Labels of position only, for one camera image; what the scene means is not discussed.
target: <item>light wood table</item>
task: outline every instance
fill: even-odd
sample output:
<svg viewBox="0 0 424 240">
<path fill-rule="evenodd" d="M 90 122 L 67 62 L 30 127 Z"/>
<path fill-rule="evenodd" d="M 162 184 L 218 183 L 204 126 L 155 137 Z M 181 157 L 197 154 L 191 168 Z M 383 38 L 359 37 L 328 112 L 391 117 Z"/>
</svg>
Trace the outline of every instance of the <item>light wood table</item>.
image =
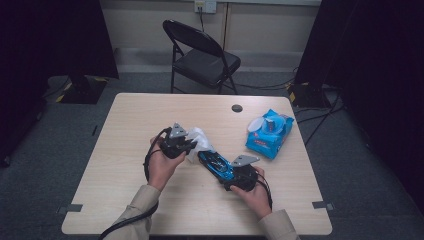
<svg viewBox="0 0 424 240">
<path fill-rule="evenodd" d="M 243 111 L 233 112 L 234 104 Z M 240 154 L 260 157 L 253 165 L 265 170 L 274 210 L 286 209 L 298 234 L 330 234 L 327 210 L 312 206 L 322 196 L 297 123 L 273 161 L 245 147 L 248 124 L 269 109 L 294 117 L 284 97 L 117 95 L 72 201 L 82 210 L 67 213 L 62 231 L 92 235 L 111 226 L 146 184 L 142 164 L 149 139 L 178 122 L 186 130 L 201 128 L 230 162 Z M 187 159 L 165 187 L 152 219 L 153 235 L 262 235 L 244 202 Z"/>
</svg>

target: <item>blue wipes package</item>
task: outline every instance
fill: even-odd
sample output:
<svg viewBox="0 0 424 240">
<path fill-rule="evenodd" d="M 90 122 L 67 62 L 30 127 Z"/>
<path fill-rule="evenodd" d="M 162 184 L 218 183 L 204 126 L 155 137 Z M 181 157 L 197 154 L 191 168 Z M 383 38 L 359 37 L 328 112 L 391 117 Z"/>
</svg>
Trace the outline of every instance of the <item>blue wipes package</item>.
<svg viewBox="0 0 424 240">
<path fill-rule="evenodd" d="M 274 159 L 290 133 L 293 120 L 272 109 L 268 110 L 249 124 L 246 147 Z"/>
</svg>

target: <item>forearm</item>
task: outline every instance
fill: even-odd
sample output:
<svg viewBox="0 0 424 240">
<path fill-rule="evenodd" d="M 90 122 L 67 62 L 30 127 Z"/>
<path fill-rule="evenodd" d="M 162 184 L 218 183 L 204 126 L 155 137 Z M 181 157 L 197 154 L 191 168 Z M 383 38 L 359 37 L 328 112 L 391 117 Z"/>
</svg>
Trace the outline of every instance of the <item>forearm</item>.
<svg viewBox="0 0 424 240">
<path fill-rule="evenodd" d="M 149 185 L 141 186 L 131 204 L 127 206 L 114 224 L 145 213 L 157 203 L 159 196 L 160 191 L 158 189 Z M 148 239 L 151 225 L 151 218 L 148 217 L 111 232 L 105 239 Z"/>
<path fill-rule="evenodd" d="M 268 240 L 300 240 L 285 210 L 273 212 L 259 221 Z"/>
</svg>

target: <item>black metal chair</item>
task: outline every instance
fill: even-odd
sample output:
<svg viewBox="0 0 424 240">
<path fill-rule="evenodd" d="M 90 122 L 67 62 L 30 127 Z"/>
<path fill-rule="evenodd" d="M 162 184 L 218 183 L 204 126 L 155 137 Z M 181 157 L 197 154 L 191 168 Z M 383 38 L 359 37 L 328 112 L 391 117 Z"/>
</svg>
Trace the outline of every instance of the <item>black metal chair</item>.
<svg viewBox="0 0 424 240">
<path fill-rule="evenodd" d="M 174 89 L 185 93 L 174 86 L 175 73 L 179 73 L 209 88 L 218 88 L 219 94 L 222 86 L 238 94 L 231 75 L 240 67 L 239 57 L 223 51 L 208 34 L 180 22 L 165 20 L 163 29 L 173 43 L 171 93 Z M 177 42 L 192 49 L 184 54 Z M 224 84 L 227 79 L 231 86 Z"/>
</svg>

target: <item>person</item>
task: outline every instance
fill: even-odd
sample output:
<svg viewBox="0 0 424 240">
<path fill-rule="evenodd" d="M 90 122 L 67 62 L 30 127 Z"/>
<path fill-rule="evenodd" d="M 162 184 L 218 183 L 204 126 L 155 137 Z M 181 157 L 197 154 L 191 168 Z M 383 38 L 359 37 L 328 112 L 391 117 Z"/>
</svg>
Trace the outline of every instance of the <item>person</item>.
<svg viewBox="0 0 424 240">
<path fill-rule="evenodd" d="M 162 190 L 174 174 L 177 166 L 184 161 L 185 152 L 175 159 L 167 158 L 160 150 L 159 145 L 161 141 L 163 141 L 162 138 L 159 139 L 152 149 L 149 163 L 150 177 L 147 185 L 140 187 L 130 205 L 127 206 L 114 224 L 138 216 L 152 208 L 158 202 Z M 265 176 L 263 169 L 259 167 L 255 167 L 255 169 L 259 175 L 262 177 Z M 250 192 L 246 192 L 236 186 L 231 186 L 230 188 L 256 214 L 259 219 L 259 225 L 268 240 L 300 240 L 286 211 L 279 210 L 272 212 L 268 203 L 266 190 L 263 186 L 257 184 Z M 104 239 L 149 239 L 151 226 L 152 219 L 151 217 L 147 217 L 109 233 Z"/>
</svg>

